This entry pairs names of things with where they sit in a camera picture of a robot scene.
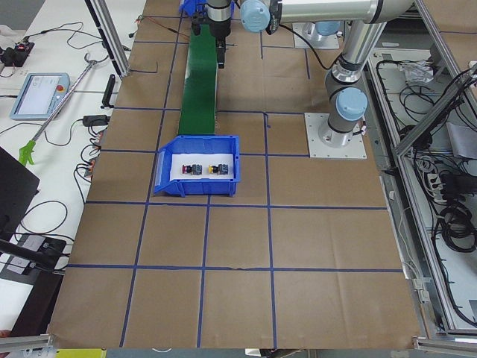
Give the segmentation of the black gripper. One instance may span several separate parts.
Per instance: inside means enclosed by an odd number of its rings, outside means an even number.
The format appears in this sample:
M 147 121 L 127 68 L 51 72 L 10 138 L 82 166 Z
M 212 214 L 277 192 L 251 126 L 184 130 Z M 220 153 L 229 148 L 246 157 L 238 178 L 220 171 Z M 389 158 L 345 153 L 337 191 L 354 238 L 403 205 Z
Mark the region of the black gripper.
M 225 66 L 225 38 L 230 35 L 230 20 L 222 22 L 210 21 L 210 33 L 217 39 L 217 64 L 219 69 Z

